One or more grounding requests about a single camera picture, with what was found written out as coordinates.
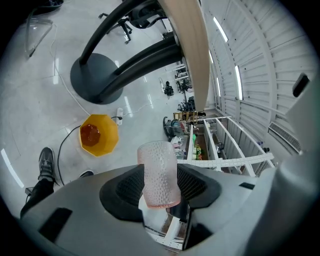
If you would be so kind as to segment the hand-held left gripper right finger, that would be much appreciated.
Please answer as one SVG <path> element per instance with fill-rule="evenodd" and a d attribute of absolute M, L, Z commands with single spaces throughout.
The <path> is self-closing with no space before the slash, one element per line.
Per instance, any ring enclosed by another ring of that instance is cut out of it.
<path fill-rule="evenodd" d="M 318 246 L 318 151 L 260 177 L 210 172 L 219 197 L 191 213 L 185 251 L 312 251 Z"/>

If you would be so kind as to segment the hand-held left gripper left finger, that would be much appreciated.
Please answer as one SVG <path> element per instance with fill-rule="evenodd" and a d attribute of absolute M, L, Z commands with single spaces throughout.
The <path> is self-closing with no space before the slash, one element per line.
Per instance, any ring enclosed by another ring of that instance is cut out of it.
<path fill-rule="evenodd" d="M 50 256 L 166 256 L 145 229 L 143 187 L 143 165 L 82 177 L 29 209 L 20 225 Z"/>

